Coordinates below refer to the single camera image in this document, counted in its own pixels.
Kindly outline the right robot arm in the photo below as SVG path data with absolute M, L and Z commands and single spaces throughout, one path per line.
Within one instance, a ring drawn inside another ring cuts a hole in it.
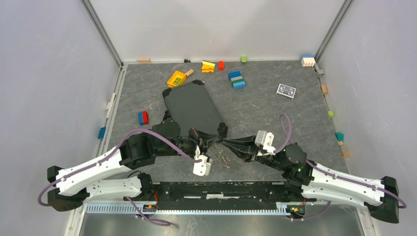
M 258 162 L 282 173 L 284 187 L 278 196 L 288 202 L 323 200 L 368 210 L 371 217 L 399 223 L 396 179 L 366 179 L 335 171 L 309 160 L 297 143 L 286 141 L 281 148 L 272 146 L 273 135 L 224 139 L 222 144 L 244 162 Z

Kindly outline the metal disc keyring with rings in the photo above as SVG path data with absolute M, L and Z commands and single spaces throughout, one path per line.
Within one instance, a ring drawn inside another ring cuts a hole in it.
M 230 159 L 228 158 L 227 154 L 224 154 L 222 152 L 215 155 L 216 161 L 223 166 L 224 168 L 229 169 L 230 168 Z

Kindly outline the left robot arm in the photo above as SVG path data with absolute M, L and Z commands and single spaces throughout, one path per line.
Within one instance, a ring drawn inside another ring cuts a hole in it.
M 67 169 L 49 167 L 50 184 L 42 191 L 47 194 L 47 202 L 40 198 L 38 202 L 56 211 L 70 211 L 96 199 L 156 200 L 157 191 L 150 175 L 110 177 L 153 165 L 157 157 L 175 155 L 189 159 L 194 164 L 195 175 L 208 175 L 211 163 L 203 152 L 217 140 L 216 133 L 209 134 L 194 127 L 182 135 L 180 125 L 171 119 L 150 129 L 133 129 L 115 147 L 95 159 Z

